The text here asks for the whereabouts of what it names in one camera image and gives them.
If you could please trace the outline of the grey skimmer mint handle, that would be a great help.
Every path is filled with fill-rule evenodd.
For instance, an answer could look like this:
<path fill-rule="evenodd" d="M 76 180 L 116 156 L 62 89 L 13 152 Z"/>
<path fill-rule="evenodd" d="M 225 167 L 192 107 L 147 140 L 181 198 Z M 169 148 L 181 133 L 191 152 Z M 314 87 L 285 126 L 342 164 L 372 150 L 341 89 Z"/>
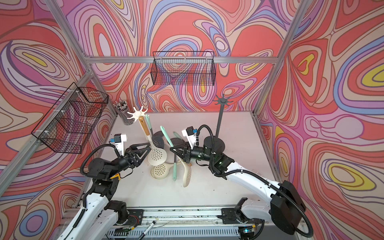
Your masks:
<path fill-rule="evenodd" d="M 152 141 L 153 141 L 155 147 L 163 149 L 164 148 L 164 141 L 163 141 L 163 139 L 162 139 L 162 137 L 160 135 L 154 135 L 152 124 L 151 124 L 151 121 L 150 121 L 150 116 L 146 115 L 145 118 L 146 118 L 147 124 L 149 126 L 151 137 L 152 137 Z"/>

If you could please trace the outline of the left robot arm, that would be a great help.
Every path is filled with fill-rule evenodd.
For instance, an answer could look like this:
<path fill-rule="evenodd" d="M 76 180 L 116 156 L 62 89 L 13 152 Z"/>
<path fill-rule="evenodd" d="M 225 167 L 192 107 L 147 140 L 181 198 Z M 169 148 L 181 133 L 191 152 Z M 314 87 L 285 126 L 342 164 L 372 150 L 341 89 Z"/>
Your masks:
<path fill-rule="evenodd" d="M 116 158 L 107 161 L 92 156 L 103 148 L 113 148 Z M 81 175 L 92 179 L 92 186 L 84 194 L 82 206 L 63 230 L 60 240 L 101 240 L 115 224 L 124 224 L 129 213 L 127 204 L 114 201 L 113 196 L 120 182 L 120 173 L 139 167 L 151 152 L 150 143 L 134 144 L 120 154 L 113 144 L 96 147 L 83 161 Z"/>

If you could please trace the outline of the cream skimmer wooden handle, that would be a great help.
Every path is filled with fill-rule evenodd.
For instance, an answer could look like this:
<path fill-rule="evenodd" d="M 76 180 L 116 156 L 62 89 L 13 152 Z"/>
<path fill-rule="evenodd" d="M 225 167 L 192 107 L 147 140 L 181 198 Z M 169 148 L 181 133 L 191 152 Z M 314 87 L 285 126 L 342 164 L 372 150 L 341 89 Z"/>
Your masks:
<path fill-rule="evenodd" d="M 157 148 L 155 145 L 151 149 L 148 156 L 148 163 L 151 166 L 158 166 L 167 160 L 167 153 L 164 149 Z"/>

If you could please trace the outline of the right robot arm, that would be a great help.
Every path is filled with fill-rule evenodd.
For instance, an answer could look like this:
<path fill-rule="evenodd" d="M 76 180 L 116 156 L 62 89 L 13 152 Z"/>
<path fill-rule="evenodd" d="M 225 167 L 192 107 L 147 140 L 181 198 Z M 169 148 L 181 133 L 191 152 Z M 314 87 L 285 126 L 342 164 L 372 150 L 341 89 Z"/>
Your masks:
<path fill-rule="evenodd" d="M 288 181 L 279 183 L 268 180 L 242 167 L 234 159 L 224 154 L 222 144 L 215 138 L 205 138 L 203 146 L 197 140 L 185 142 L 179 138 L 167 140 L 172 151 L 182 163 L 207 161 L 208 168 L 215 177 L 229 180 L 256 194 L 265 203 L 261 207 L 247 198 L 242 198 L 235 207 L 237 220 L 244 223 L 250 219 L 272 221 L 284 233 L 311 238 L 313 226 L 306 215 L 306 206 L 294 185 Z"/>

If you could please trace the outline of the cream skimmer mint handle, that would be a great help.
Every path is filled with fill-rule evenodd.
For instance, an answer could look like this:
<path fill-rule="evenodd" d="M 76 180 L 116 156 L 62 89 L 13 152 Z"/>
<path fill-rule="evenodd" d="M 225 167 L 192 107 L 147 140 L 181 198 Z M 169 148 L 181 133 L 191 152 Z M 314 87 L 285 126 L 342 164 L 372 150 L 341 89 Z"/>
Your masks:
<path fill-rule="evenodd" d="M 163 126 L 160 126 L 160 128 L 161 128 L 161 131 L 162 131 L 164 137 L 166 138 L 169 146 L 173 147 L 174 145 L 173 145 L 171 138 L 169 137 L 168 133 L 166 132 L 165 128 Z M 183 187 L 186 188 L 190 184 L 190 181 L 191 181 L 192 169 L 191 169 L 191 166 L 189 164 L 186 164 L 185 162 L 180 161 L 180 164 L 182 164 L 184 167 Z"/>

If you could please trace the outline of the dark grey utensil rack stand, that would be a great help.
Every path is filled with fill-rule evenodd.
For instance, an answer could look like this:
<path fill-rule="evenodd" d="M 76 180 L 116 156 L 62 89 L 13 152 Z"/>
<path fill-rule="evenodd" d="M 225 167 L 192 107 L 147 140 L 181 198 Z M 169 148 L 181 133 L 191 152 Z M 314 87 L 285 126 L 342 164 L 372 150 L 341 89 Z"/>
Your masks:
<path fill-rule="evenodd" d="M 216 127 L 216 133 L 213 137 L 214 139 L 214 152 L 216 154 L 222 154 L 225 150 L 225 143 L 223 140 L 219 138 L 219 133 L 220 133 L 220 128 L 221 128 L 221 123 L 222 123 L 222 118 L 224 114 L 224 108 L 225 106 L 229 106 L 229 103 L 232 101 L 229 101 L 229 98 L 221 97 L 219 98 L 216 96 L 218 99 L 216 100 L 217 105 L 220 105 L 220 111 L 219 111 L 219 117 L 218 117 L 218 122 L 217 122 L 217 127 Z"/>

